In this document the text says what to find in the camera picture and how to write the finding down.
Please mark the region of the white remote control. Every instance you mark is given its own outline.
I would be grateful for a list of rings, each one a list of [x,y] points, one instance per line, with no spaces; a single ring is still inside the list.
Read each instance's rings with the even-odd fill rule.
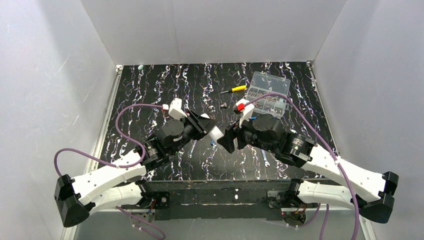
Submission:
[[[201,133],[201,136],[199,137],[199,139],[209,136],[214,143],[218,144],[217,140],[223,135],[224,135],[223,132],[217,127],[217,123],[216,123],[216,126],[208,134]]]

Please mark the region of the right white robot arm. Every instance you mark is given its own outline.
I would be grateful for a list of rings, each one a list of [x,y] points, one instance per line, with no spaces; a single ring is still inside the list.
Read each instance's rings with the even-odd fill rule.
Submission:
[[[229,153],[250,145],[273,154],[284,164],[321,174],[335,182],[328,185],[292,179],[287,190],[268,197],[275,208],[282,202],[320,203],[358,209],[359,215],[380,224],[386,224],[391,217],[399,182],[397,174],[376,173],[339,156],[333,158],[315,141],[286,131],[281,121],[270,114],[236,122],[224,132],[214,127],[209,136]]]

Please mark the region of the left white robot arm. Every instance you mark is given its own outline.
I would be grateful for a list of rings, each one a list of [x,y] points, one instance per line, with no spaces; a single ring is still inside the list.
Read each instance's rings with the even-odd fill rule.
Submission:
[[[115,206],[156,201],[143,182],[128,183],[128,180],[163,166],[189,142],[206,136],[215,143],[223,136],[214,119],[192,111],[178,113],[145,143],[113,163],[107,162],[97,170],[75,177],[59,173],[54,200],[62,225],[76,226],[90,215]]]

